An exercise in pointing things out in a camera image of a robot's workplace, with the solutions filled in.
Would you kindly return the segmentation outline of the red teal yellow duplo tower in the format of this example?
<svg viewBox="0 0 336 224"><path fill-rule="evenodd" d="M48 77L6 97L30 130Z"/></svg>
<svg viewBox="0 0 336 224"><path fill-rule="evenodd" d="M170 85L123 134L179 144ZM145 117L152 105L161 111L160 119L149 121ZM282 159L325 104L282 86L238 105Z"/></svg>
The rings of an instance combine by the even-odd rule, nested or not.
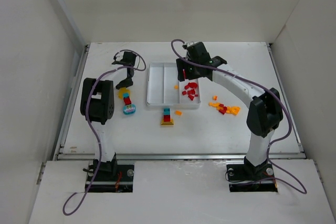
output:
<svg viewBox="0 0 336 224"><path fill-rule="evenodd" d="M119 89L118 97L123 100L124 105L130 105L132 103L130 99L130 90L127 88Z"/></svg>

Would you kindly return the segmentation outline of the red arch lego piece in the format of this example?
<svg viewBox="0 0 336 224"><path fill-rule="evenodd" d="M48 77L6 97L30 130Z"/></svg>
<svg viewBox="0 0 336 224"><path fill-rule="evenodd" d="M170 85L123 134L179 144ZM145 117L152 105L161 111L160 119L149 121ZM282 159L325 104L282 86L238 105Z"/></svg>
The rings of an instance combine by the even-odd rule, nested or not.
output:
<svg viewBox="0 0 336 224"><path fill-rule="evenodd" d="M184 86L185 90L188 89L196 89L198 87L198 84L196 82L189 82L187 85Z"/></svg>

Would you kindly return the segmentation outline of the teal frog duplo piece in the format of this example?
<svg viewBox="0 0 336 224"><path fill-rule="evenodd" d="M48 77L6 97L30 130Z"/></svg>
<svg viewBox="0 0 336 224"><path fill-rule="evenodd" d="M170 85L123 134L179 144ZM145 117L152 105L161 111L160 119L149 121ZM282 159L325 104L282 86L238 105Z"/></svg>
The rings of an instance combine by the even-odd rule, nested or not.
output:
<svg viewBox="0 0 336 224"><path fill-rule="evenodd" d="M128 104L123 107L123 113L125 115L131 115L136 112L136 106L134 104Z"/></svg>

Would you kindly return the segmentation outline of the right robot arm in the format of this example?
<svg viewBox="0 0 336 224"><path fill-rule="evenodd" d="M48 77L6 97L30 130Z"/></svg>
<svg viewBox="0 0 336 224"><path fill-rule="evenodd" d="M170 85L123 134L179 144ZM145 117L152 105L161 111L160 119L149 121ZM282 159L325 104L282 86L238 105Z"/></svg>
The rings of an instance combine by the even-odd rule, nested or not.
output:
<svg viewBox="0 0 336 224"><path fill-rule="evenodd" d="M250 174L267 164L267 151L275 129L283 119L278 90L260 87L235 71L226 60L211 57L202 42L183 42L185 57L176 60L179 81L207 78L219 84L247 107L247 127L251 132L244 168Z"/></svg>

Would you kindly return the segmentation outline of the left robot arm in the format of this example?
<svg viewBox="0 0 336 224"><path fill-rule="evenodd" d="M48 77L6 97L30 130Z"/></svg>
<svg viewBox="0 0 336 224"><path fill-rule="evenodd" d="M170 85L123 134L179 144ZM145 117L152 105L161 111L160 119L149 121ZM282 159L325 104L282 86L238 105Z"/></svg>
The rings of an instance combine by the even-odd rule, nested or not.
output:
<svg viewBox="0 0 336 224"><path fill-rule="evenodd" d="M85 78L82 83L80 113L85 117L95 138L95 157L90 170L92 178L99 181L115 179L121 173L116 152L110 143L106 123L114 114L114 90L133 85L135 71L143 71L135 66L142 57L135 51L123 49L113 56L117 67L102 73L97 78Z"/></svg>

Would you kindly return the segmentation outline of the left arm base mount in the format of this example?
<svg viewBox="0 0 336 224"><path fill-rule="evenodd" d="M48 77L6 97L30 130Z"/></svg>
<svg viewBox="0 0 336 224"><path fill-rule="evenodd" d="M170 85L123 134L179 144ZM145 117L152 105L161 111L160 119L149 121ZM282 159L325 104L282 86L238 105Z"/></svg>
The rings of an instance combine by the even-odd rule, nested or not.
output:
<svg viewBox="0 0 336 224"><path fill-rule="evenodd" d="M89 193L132 193L133 164L118 164L116 161L101 163Z"/></svg>

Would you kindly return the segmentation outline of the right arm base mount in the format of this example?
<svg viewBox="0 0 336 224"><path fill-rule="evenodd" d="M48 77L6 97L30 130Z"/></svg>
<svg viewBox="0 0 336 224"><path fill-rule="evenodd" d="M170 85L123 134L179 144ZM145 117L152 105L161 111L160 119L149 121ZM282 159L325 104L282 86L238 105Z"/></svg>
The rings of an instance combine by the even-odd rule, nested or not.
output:
<svg viewBox="0 0 336 224"><path fill-rule="evenodd" d="M278 192L271 164L256 173L250 172L245 164L227 164L226 168L225 178L231 193Z"/></svg>

